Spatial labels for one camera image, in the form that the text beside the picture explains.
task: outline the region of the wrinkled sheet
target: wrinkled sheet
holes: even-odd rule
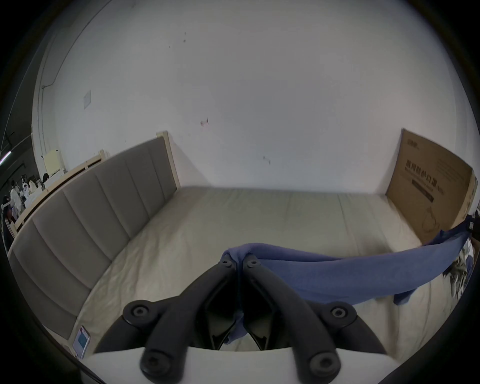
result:
[[[384,195],[182,188],[120,252],[85,301],[77,324],[91,335],[86,355],[130,301],[180,294],[223,251],[263,242],[333,257],[399,252],[420,246]],[[399,361],[440,328],[456,302],[447,276],[417,289],[407,304],[393,297],[356,304],[360,317]],[[253,350],[249,335],[223,346]]]

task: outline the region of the bed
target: bed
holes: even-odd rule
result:
[[[153,179],[155,187],[149,184]],[[140,218],[139,210],[145,211]],[[116,238],[117,229],[123,235]],[[68,240],[74,238],[88,247],[79,242],[81,249],[72,251]],[[68,339],[69,347],[80,325],[87,329],[88,356],[127,303],[178,295],[224,250],[250,242],[337,257],[420,246],[384,195],[180,188],[164,134],[56,192],[26,222],[9,258],[20,289],[45,327]],[[61,275],[58,282],[48,278],[52,273]],[[384,297],[355,308],[387,353],[403,362],[433,336],[455,304],[450,279],[438,276],[407,304],[396,306],[392,297]],[[222,348],[256,346],[247,335]]]
[[[117,256],[87,298],[82,324],[89,353],[133,300],[180,294],[222,252],[265,242],[338,257],[402,251],[420,241],[385,196],[182,188]],[[438,330],[454,306],[449,279],[418,289],[407,305],[391,297],[355,306],[389,355],[404,361]],[[253,350],[246,336],[226,350]]]

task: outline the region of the white wall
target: white wall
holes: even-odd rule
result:
[[[52,89],[67,168],[167,130],[182,185],[385,192],[404,127],[480,175],[458,76],[397,1],[112,0]]]

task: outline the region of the wooden bed post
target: wooden bed post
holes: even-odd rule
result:
[[[175,181],[175,185],[177,186],[177,190],[179,190],[180,182],[179,182],[179,177],[177,175],[177,170],[175,168],[175,163],[173,161],[172,148],[170,147],[170,139],[168,138],[168,131],[157,132],[156,136],[163,137],[163,139],[165,140],[165,147],[167,148],[168,161],[170,163],[170,168],[172,170],[173,179]]]

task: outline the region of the black frame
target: black frame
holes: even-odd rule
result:
[[[5,96],[9,79],[20,65],[21,60],[55,20],[69,0],[54,2],[37,18],[24,35],[17,50],[2,68],[0,98]],[[454,32],[455,25],[449,24],[429,1],[409,0],[410,3],[434,28],[449,52],[463,87],[470,101],[475,119],[480,119],[480,76],[479,66],[471,59],[472,52],[465,48],[461,38]],[[470,3],[455,2],[456,12],[474,12]],[[477,24],[474,16],[466,16],[466,23]],[[63,350],[52,336],[41,326],[24,300],[10,269],[3,247],[0,247],[1,325],[5,357],[3,367],[9,367],[10,374],[22,379],[48,380],[50,383],[80,383],[80,370],[94,381],[102,383],[96,375]],[[458,305],[440,330],[408,361],[387,376],[382,383],[442,382],[456,379],[462,370],[475,369],[474,352],[478,339],[479,281],[480,268],[475,268],[470,282]]]

